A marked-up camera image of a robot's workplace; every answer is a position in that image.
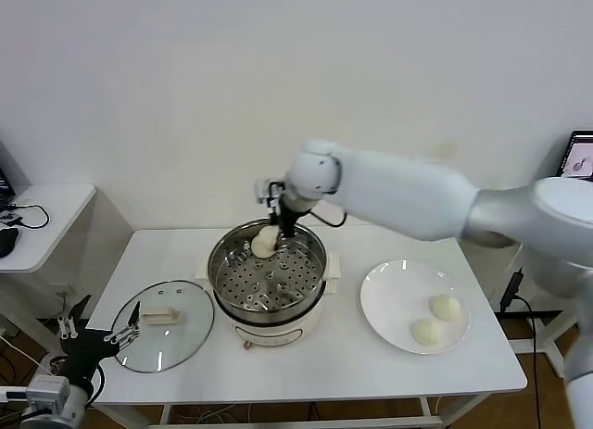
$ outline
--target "screen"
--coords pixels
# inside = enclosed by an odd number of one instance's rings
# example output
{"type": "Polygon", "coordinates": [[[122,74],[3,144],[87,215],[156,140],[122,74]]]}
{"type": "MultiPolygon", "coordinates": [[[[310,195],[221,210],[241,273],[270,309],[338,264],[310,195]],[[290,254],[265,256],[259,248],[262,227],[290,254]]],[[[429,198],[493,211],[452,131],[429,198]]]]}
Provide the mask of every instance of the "screen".
{"type": "Polygon", "coordinates": [[[593,131],[575,131],[556,174],[593,182],[593,131]]]}
{"type": "Polygon", "coordinates": [[[15,192],[12,189],[12,186],[10,186],[8,179],[2,170],[0,170],[0,207],[3,207],[8,202],[10,202],[14,195],[15,192]]]}

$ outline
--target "pot handle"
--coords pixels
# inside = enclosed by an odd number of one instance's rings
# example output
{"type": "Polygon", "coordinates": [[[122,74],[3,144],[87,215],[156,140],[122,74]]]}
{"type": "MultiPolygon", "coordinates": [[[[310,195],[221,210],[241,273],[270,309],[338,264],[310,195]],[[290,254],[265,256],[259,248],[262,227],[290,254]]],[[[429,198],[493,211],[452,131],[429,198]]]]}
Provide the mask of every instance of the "pot handle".
{"type": "Polygon", "coordinates": [[[194,281],[207,292],[212,292],[212,284],[208,280],[208,264],[202,259],[197,263],[194,281]]]}
{"type": "Polygon", "coordinates": [[[338,253],[329,253],[327,255],[327,264],[323,279],[326,282],[324,295],[335,295],[337,293],[338,279],[342,277],[340,268],[340,255],[338,253]]]}

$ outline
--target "glass lid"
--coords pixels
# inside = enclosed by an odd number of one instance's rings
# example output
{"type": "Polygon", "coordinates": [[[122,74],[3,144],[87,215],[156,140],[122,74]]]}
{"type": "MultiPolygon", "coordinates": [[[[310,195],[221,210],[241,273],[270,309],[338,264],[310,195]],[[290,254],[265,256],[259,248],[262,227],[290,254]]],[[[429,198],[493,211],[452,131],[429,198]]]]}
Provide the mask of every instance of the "glass lid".
{"type": "Polygon", "coordinates": [[[151,285],[123,306],[112,331],[128,325],[140,302],[140,335],[116,359],[135,372],[163,372],[192,355],[204,344],[214,308],[199,285],[187,281],[168,281],[151,285]]]}

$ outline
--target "dough ball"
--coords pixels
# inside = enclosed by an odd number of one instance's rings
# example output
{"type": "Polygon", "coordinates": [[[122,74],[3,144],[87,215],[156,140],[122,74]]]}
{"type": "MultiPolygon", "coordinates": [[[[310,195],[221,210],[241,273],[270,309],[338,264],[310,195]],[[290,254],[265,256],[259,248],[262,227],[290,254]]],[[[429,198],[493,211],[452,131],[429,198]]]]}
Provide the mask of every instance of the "dough ball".
{"type": "Polygon", "coordinates": [[[278,225],[266,225],[261,230],[259,230],[258,234],[261,236],[270,237],[275,242],[279,232],[280,227],[278,225]]]}
{"type": "Polygon", "coordinates": [[[443,321],[455,321],[461,316],[461,304],[451,295],[438,295],[430,298],[430,310],[443,321]]]}
{"type": "Polygon", "coordinates": [[[275,225],[263,227],[251,241],[251,252],[258,258],[267,259],[276,253],[276,239],[280,229],[275,225]]]}
{"type": "Polygon", "coordinates": [[[442,340],[438,324],[428,318],[422,318],[411,326],[411,335],[423,346],[434,346],[442,340]]]}

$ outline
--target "white plate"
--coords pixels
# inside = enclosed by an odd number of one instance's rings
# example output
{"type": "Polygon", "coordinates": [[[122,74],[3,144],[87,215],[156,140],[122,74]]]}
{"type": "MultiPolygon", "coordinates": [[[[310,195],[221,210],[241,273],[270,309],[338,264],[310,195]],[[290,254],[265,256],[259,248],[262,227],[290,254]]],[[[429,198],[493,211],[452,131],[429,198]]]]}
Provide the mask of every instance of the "white plate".
{"type": "Polygon", "coordinates": [[[360,289],[362,310],[372,328],[390,344],[423,355],[454,348],[470,328],[470,313],[455,284],[441,271],[415,260],[392,260],[374,268],[360,289]],[[430,298],[453,295],[461,303],[461,317],[439,320],[430,310],[430,298]],[[413,338],[410,327],[430,318],[442,329],[443,339],[426,347],[413,338]]]}

